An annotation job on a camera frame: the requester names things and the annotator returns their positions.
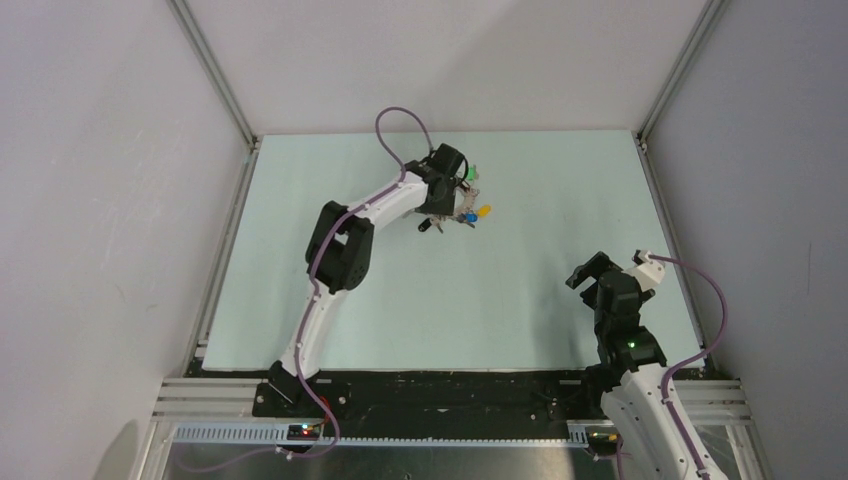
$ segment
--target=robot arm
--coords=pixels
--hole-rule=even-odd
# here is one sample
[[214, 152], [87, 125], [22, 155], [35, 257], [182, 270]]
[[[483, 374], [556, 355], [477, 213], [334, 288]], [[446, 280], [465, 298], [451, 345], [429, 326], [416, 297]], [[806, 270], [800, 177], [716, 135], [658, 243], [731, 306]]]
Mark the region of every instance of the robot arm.
[[[636, 252], [636, 265], [622, 271], [599, 252], [566, 281], [576, 289], [590, 277], [596, 280], [580, 294], [595, 311], [601, 357], [600, 365], [586, 370], [586, 387], [615, 424], [645, 478], [726, 479], [686, 412], [678, 408], [679, 418], [672, 416], [667, 403], [680, 405], [673, 381], [668, 384], [668, 398], [662, 398], [666, 359], [654, 336], [639, 325], [639, 308], [654, 296], [652, 288], [665, 275], [665, 266], [650, 255], [648, 251]], [[698, 469], [687, 440], [698, 452], [703, 469]]]
[[[357, 215], [357, 218], [355, 220], [353, 218], [351, 219], [354, 220], [354, 222], [352, 222], [354, 225], [364, 225], [365, 228], [349, 231], [349, 236], [347, 238], [348, 243], [342, 244], [342, 248], [351, 244], [350, 242], [357, 242], [359, 245], [358, 256], [360, 258], [357, 259], [357, 255], [352, 255], [350, 257], [352, 261], [344, 263], [344, 265], [351, 266], [351, 268], [347, 269], [351, 271], [351, 275], [343, 285], [333, 285], [332, 280], [330, 280], [329, 285], [323, 281], [319, 281], [318, 295], [312, 296], [310, 292], [310, 298], [307, 299], [307, 305], [305, 307], [309, 309], [309, 315], [306, 317], [307, 323], [304, 327], [303, 338], [301, 339], [302, 344], [300, 346], [300, 364], [304, 377], [310, 378], [318, 373], [318, 362], [321, 360], [321, 353], [324, 350], [324, 341], [332, 327], [333, 320], [338, 313], [339, 307], [342, 302], [344, 302], [344, 299], [347, 298], [348, 292], [356, 288], [367, 273], [367, 262], [371, 257], [370, 246], [373, 235], [410, 210], [420, 207], [424, 204], [426, 199], [427, 184], [424, 183], [424, 180], [418, 175], [414, 173], [407, 173], [403, 182], [398, 183], [397, 187], [392, 190], [391, 193], [373, 204], [365, 205], [364, 210]], [[355, 208], [362, 203], [363, 202], [358, 202], [353, 204], [351, 205], [351, 208]], [[335, 213], [341, 212], [340, 209], [334, 207], [331, 207], [331, 211]], [[317, 235], [319, 238], [316, 239], [316, 234], [313, 234], [312, 245], [317, 245], [316, 241], [323, 241], [323, 236], [320, 234], [324, 232], [318, 232], [318, 226], [316, 226], [316, 233], [319, 234]], [[310, 253], [314, 255], [312, 250], [313, 247], [311, 246], [310, 251], [307, 252], [307, 257], [311, 256]], [[331, 290], [333, 287], [344, 288]], [[280, 357], [283, 368], [291, 375], [297, 374], [294, 364], [296, 344], [297, 336], [293, 335], [288, 348], [286, 348], [283, 356]]]
[[[292, 377], [297, 375], [294, 356], [299, 351], [304, 378], [318, 372], [325, 339], [342, 302], [368, 273], [374, 235], [409, 211], [454, 215], [456, 190], [463, 180], [456, 174], [463, 163], [467, 161], [462, 153], [442, 144], [423, 160], [406, 164], [402, 180], [379, 190], [382, 194], [367, 197], [370, 203], [365, 200], [344, 206], [329, 202], [324, 206], [306, 251], [308, 270], [316, 271], [317, 294], [310, 293], [307, 299], [303, 334], [299, 340], [293, 335], [280, 357], [283, 370]], [[341, 224], [323, 256], [316, 258], [335, 223], [349, 211], [356, 214]], [[300, 386], [288, 379], [283, 383], [278, 391], [287, 401], [296, 403]]]

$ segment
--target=black bracket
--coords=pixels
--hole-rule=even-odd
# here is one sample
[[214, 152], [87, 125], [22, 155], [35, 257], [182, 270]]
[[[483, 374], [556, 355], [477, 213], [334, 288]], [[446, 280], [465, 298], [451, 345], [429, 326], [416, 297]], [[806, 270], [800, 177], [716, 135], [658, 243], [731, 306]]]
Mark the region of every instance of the black bracket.
[[639, 324], [639, 309], [655, 292], [643, 292], [638, 280], [623, 272], [604, 252], [596, 253], [577, 267], [565, 284], [576, 289], [589, 278], [595, 281], [580, 297], [595, 311], [595, 337], [601, 364], [589, 367], [584, 379], [591, 384], [590, 397], [595, 405], [595, 399], [600, 402], [598, 392], [618, 385], [626, 371], [635, 372], [639, 365], [651, 363], [665, 366], [666, 358], [656, 338]]
[[456, 187], [462, 179], [456, 178], [465, 155], [445, 143], [421, 161], [406, 164], [406, 169], [427, 184], [427, 199], [415, 211], [428, 215], [453, 215], [456, 206]]
[[[330, 407], [337, 418], [344, 418], [351, 405], [350, 384], [338, 381], [308, 381], [312, 391]], [[306, 394], [294, 375], [283, 369], [280, 361], [268, 370], [267, 380], [256, 386], [253, 416], [264, 418], [322, 418], [324, 411]]]
[[[309, 247], [306, 249], [306, 263], [309, 270], [312, 269], [312, 264], [327, 234], [347, 211], [346, 206], [332, 201], [321, 209], [321, 215], [318, 217], [318, 223], [315, 224], [315, 230], [312, 231]], [[327, 285], [330, 293], [353, 290], [362, 283], [371, 264], [374, 225], [367, 218], [354, 215], [345, 220], [336, 233], [346, 234], [347, 238], [344, 242], [340, 238], [330, 240], [315, 275], [321, 283]]]

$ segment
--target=gray wall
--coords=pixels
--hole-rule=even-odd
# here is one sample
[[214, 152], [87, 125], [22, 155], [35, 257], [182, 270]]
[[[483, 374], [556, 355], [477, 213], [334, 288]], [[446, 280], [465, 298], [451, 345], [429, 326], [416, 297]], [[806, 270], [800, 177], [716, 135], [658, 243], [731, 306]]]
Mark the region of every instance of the gray wall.
[[[733, 2], [649, 139], [777, 478], [848, 471], [848, 3]], [[718, 305], [696, 297], [707, 329]]]
[[246, 153], [164, 0], [0, 37], [0, 478], [126, 478]]

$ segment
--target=aluminum frame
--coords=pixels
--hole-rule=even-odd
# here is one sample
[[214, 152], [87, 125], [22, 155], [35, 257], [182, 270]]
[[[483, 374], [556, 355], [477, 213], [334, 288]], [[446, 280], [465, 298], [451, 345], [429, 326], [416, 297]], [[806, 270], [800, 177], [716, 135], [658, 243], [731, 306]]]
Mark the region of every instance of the aluminum frame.
[[639, 128], [639, 139], [643, 142], [651, 136], [654, 127], [657, 125], [657, 121], [662, 116], [671, 98], [680, 88], [683, 78], [689, 72], [689, 69], [692, 68], [698, 53], [707, 39], [709, 39], [713, 30], [715, 30], [719, 19], [729, 4], [730, 0], [708, 0], [704, 5], [701, 14], [698, 16], [698, 20], [695, 22], [695, 26], [689, 33], [686, 43], [683, 45], [683, 50], [680, 51], [680, 54], [674, 61], [674, 66], [671, 68], [668, 78], [663, 83], [659, 95], [657, 95], [657, 98], [651, 105], [651, 109], [648, 111], [648, 115], [642, 122], [641, 128]]
[[[169, 378], [162, 384], [133, 480], [163, 478], [174, 443], [220, 443], [285, 445], [269, 430], [288, 424], [320, 419], [262, 419], [251, 416], [259, 379]], [[762, 460], [759, 437], [754, 427], [742, 384], [738, 380], [679, 380], [675, 382], [683, 407], [698, 426], [724, 426], [743, 480], [770, 479]], [[401, 440], [342, 437], [348, 446], [415, 447], [583, 447], [586, 436], [609, 432], [608, 420], [570, 420], [570, 437], [559, 440]], [[203, 434], [197, 433], [206, 429]]]
[[210, 85], [215, 89], [215, 93], [218, 94], [218, 97], [224, 104], [224, 108], [226, 108], [227, 113], [241, 134], [242, 140], [244, 140], [248, 150], [252, 152], [256, 143], [256, 135], [253, 133], [253, 129], [250, 128], [250, 124], [247, 122], [247, 118], [239, 106], [229, 82], [227, 82], [224, 72], [218, 65], [212, 49], [209, 48], [209, 43], [206, 41], [206, 37], [203, 35], [200, 26], [197, 24], [194, 14], [191, 13], [191, 8], [189, 8], [187, 0], [168, 0], [168, 6], [171, 7], [171, 11], [174, 13], [177, 23], [183, 29], [183, 33], [185, 33], [188, 43], [191, 45], [192, 50], [194, 50], [197, 60], [209, 77]]

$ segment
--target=purple cable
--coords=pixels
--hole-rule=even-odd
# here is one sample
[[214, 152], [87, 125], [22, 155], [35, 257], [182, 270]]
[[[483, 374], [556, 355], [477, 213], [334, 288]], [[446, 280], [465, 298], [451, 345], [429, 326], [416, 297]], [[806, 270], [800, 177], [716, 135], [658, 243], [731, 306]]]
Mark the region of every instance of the purple cable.
[[320, 457], [321, 455], [324, 455], [327, 452], [329, 452], [330, 450], [332, 450], [333, 448], [335, 448], [336, 444], [339, 443], [339, 440], [341, 438], [340, 432], [339, 432], [339, 422], [338, 422], [338, 420], [336, 420], [336, 416], [333, 415], [333, 412], [330, 410], [330, 407], [325, 405], [324, 402], [322, 402], [321, 399], [318, 398], [318, 395], [309, 387], [309, 384], [306, 383], [306, 378], [304, 378], [304, 376], [303, 376], [303, 368], [300, 364], [300, 345], [301, 345], [301, 341], [303, 339], [303, 332], [306, 330], [306, 320], [309, 318], [309, 314], [312, 312], [312, 308], [315, 306], [315, 302], [316, 302], [315, 299], [318, 297], [318, 294], [320, 293], [320, 287], [319, 287], [319, 284], [318, 284], [318, 280], [315, 278], [315, 275], [318, 273], [318, 266], [321, 264], [321, 259], [324, 258], [324, 253], [327, 251], [327, 247], [330, 246], [330, 242], [332, 242], [333, 239], [335, 238], [336, 232], [339, 231], [341, 226], [344, 224], [344, 222], [347, 221], [348, 218], [350, 218], [350, 217], [356, 215], [357, 213], [361, 212], [362, 210], [364, 210], [365, 205], [375, 203], [378, 200], [385, 197], [386, 195], [388, 195], [388, 194], [392, 193], [393, 191], [397, 190], [398, 188], [400, 188], [400, 182], [403, 182], [403, 180], [406, 178], [406, 167], [403, 164], [403, 160], [401, 160], [400, 157], [398, 157], [397, 154], [391, 148], [389, 148], [389, 146], [383, 140], [383, 134], [380, 131], [380, 119], [383, 118], [383, 115], [385, 115], [389, 112], [392, 112], [392, 111], [403, 112], [403, 113], [411, 116], [412, 118], [414, 118], [415, 121], [418, 122], [418, 125], [421, 127], [421, 130], [424, 132], [424, 136], [427, 137], [427, 145], [429, 146], [431, 151], [433, 150], [433, 143], [430, 141], [430, 134], [427, 132], [427, 127], [424, 126], [424, 122], [422, 122], [421, 119], [418, 118], [418, 115], [416, 115], [411, 110], [408, 110], [408, 109], [403, 108], [403, 107], [387, 107], [387, 108], [384, 108], [380, 113], [377, 114], [377, 118], [374, 120], [374, 131], [377, 133], [377, 140], [379, 140], [380, 145], [383, 146], [383, 148], [386, 150], [386, 152], [388, 152], [389, 155], [391, 155], [391, 157], [397, 162], [398, 166], [400, 166], [400, 177], [398, 178], [397, 182], [389, 185], [383, 191], [378, 192], [373, 197], [369, 198], [368, 200], [365, 200], [358, 207], [354, 208], [353, 210], [349, 210], [347, 213], [342, 215], [338, 220], [336, 220], [336, 223], [334, 223], [333, 227], [330, 229], [330, 231], [327, 232], [327, 236], [324, 237], [324, 241], [321, 243], [321, 247], [318, 248], [318, 253], [315, 255], [315, 260], [312, 262], [312, 268], [309, 270], [309, 281], [312, 283], [312, 297], [311, 297], [311, 300], [309, 301], [309, 305], [306, 307], [306, 311], [303, 312], [303, 318], [301, 318], [300, 326], [297, 329], [297, 337], [295, 339], [295, 350], [294, 350], [294, 366], [295, 366], [295, 369], [297, 370], [297, 379], [300, 381], [300, 384], [301, 384], [301, 386], [303, 386], [303, 389], [306, 390], [306, 393], [312, 398], [313, 401], [315, 401], [315, 403], [318, 404], [318, 406], [321, 407], [322, 410], [324, 410], [324, 413], [326, 413], [327, 416], [330, 418], [330, 422], [332, 422], [332, 424], [333, 424], [334, 437], [333, 437], [332, 443], [330, 443], [329, 448], [327, 448], [326, 450], [322, 450], [318, 453], [309, 453], [309, 452], [307, 452], [307, 453], [297, 453], [297, 454], [294, 454], [294, 456], [296, 456], [296, 457], [301, 457], [301, 458]]
[[621, 465], [621, 457], [624, 455], [621, 453], [622, 443], [624, 440], [619, 435], [618, 440], [615, 441], [615, 467], [618, 469], [618, 480], [624, 480], [624, 467]]
[[[339, 443], [339, 440], [341, 440], [341, 431], [339, 429], [339, 421], [336, 419], [336, 416], [333, 415], [333, 411], [330, 409], [330, 407], [327, 406], [323, 401], [321, 401], [321, 399], [318, 397], [318, 395], [315, 393], [315, 391], [312, 390], [312, 388], [310, 388], [309, 384], [306, 382], [306, 378], [304, 378], [304, 376], [303, 376], [303, 367], [300, 364], [300, 345], [301, 345], [301, 341], [303, 339], [303, 332], [306, 330], [306, 320], [309, 318], [309, 314], [312, 313], [312, 309], [315, 307], [315, 298], [320, 293], [320, 287], [319, 287], [319, 284], [318, 284], [318, 280], [315, 278], [315, 275], [318, 272], [318, 266], [321, 264], [321, 259], [324, 258], [324, 253], [327, 251], [327, 247], [329, 247], [330, 242], [336, 236], [336, 232], [339, 231], [339, 228], [341, 228], [342, 224], [344, 224], [344, 222], [348, 218], [350, 218], [350, 217], [356, 215], [357, 213], [361, 212], [362, 210], [364, 210], [365, 205], [374, 203], [374, 202], [380, 200], [381, 198], [385, 197], [386, 195], [392, 193], [393, 191], [397, 190], [398, 188], [400, 188], [400, 182], [403, 182], [403, 180], [406, 178], [406, 166], [404, 166], [403, 160], [401, 160], [400, 157], [386, 144], [386, 142], [383, 140], [383, 134], [380, 131], [380, 119], [383, 118], [383, 115], [385, 115], [389, 112], [393, 112], [393, 111], [403, 112], [403, 113], [409, 115], [410, 117], [412, 117], [413, 119], [415, 119], [415, 121], [418, 122], [418, 125], [421, 127], [421, 131], [424, 132], [424, 136], [427, 138], [427, 146], [429, 148], [429, 151], [431, 151], [431, 152], [433, 151], [433, 142], [430, 140], [430, 133], [427, 131], [427, 127], [424, 126], [424, 122], [422, 122], [421, 119], [418, 117], [418, 115], [416, 115], [412, 110], [409, 110], [409, 109], [406, 109], [406, 108], [403, 108], [403, 107], [386, 107], [382, 111], [380, 111], [380, 113], [377, 114], [377, 118], [376, 118], [376, 120], [374, 120], [374, 131], [377, 134], [377, 140], [380, 142], [380, 145], [383, 146], [383, 148], [386, 150], [386, 152], [388, 152], [388, 154], [400, 166], [400, 177], [398, 178], [397, 182], [389, 185], [384, 190], [378, 192], [376, 195], [369, 198], [368, 200], [365, 200], [358, 207], [354, 208], [353, 210], [349, 210], [347, 213], [342, 215], [341, 218], [336, 220], [336, 223], [334, 223], [333, 227], [330, 229], [330, 231], [327, 232], [327, 236], [324, 237], [324, 241], [321, 243], [321, 247], [318, 249], [318, 253], [315, 255], [315, 261], [312, 262], [312, 268], [309, 269], [309, 282], [312, 283], [312, 296], [311, 296], [311, 300], [309, 301], [309, 305], [306, 306], [306, 311], [303, 312], [303, 317], [300, 319], [300, 326], [297, 329], [297, 337], [295, 339], [295, 347], [294, 347], [294, 367], [295, 367], [295, 370], [297, 370], [297, 379], [298, 379], [298, 381], [300, 381], [300, 385], [303, 387], [304, 390], [306, 390], [306, 393], [309, 395], [309, 397], [312, 398], [312, 400], [315, 403], [317, 403], [319, 407], [321, 407], [321, 410], [324, 411], [326, 416], [330, 419], [330, 422], [333, 424], [333, 441], [330, 442], [330, 445], [328, 446], [328, 448], [321, 450], [320, 452], [317, 452], [317, 453], [312, 453], [311, 451], [304, 452], [304, 453], [297, 453], [297, 452], [292, 452], [292, 451], [288, 451], [288, 450], [282, 450], [282, 451], [285, 451], [287, 455], [291, 455], [292, 457], [297, 457], [297, 458], [320, 457], [322, 455], [325, 455], [327, 452], [329, 452], [333, 448], [335, 448], [336, 445]], [[226, 467], [232, 465], [233, 463], [236, 463], [238, 461], [241, 461], [241, 460], [248, 458], [248, 457], [251, 457], [253, 455], [256, 455], [256, 454], [259, 454], [259, 453], [265, 453], [265, 452], [273, 452], [273, 451], [277, 451], [277, 447], [257, 448], [256, 450], [251, 450], [251, 451], [244, 453], [244, 454], [242, 454], [242, 455], [240, 455], [236, 458], [228, 460], [228, 461], [226, 461], [222, 464], [215, 465], [215, 466], [212, 466], [212, 467], [205, 467], [205, 468], [188, 467], [187, 465], [182, 463], [182, 459], [177, 459], [176, 464], [177, 464], [178, 467], [180, 467], [181, 469], [183, 469], [187, 472], [207, 473], [207, 472], [214, 472], [214, 471], [220, 470], [222, 468], [226, 468]]]
[[[674, 420], [674, 424], [677, 425], [677, 429], [680, 431], [680, 435], [683, 436], [683, 442], [686, 443], [686, 448], [689, 449], [689, 453], [692, 455], [692, 458], [695, 459], [695, 465], [698, 467], [698, 470], [704, 471], [706, 470], [706, 465], [704, 464], [704, 460], [701, 458], [700, 453], [698, 453], [698, 450], [695, 448], [695, 442], [692, 440], [692, 437], [689, 436], [689, 432], [686, 430], [686, 427], [683, 426], [683, 420], [680, 418], [680, 414], [677, 413], [677, 409], [674, 406], [674, 402], [668, 401], [668, 384], [671, 381], [671, 377], [678, 370], [694, 362], [695, 360], [700, 360], [706, 357], [710, 354], [710, 352], [715, 350], [716, 346], [721, 341], [721, 338], [724, 336], [725, 327], [727, 327], [727, 299], [724, 297], [724, 292], [721, 291], [721, 287], [718, 286], [718, 283], [716, 283], [716, 281], [713, 280], [712, 277], [710, 277], [706, 272], [701, 271], [699, 268], [689, 265], [688, 263], [682, 260], [678, 260], [676, 258], [663, 257], [654, 254], [651, 254], [650, 258], [663, 262], [673, 263], [675, 265], [679, 265], [683, 268], [692, 270], [693, 272], [697, 273], [698, 275], [703, 277], [704, 280], [709, 282], [709, 284], [718, 294], [718, 299], [721, 301], [721, 326], [718, 329], [718, 333], [716, 334], [713, 343], [708, 345], [697, 355], [687, 358], [686, 360], [683, 360], [680, 363], [677, 363], [676, 365], [666, 370], [665, 375], [663, 375], [662, 378], [662, 384], [660, 385], [663, 395], [663, 403], [665, 403], [665, 406], [668, 407], [668, 413], [671, 415], [672, 420]], [[701, 478], [703, 478], [704, 480], [710, 480], [710, 474], [704, 473], [703, 475], [701, 475]]]

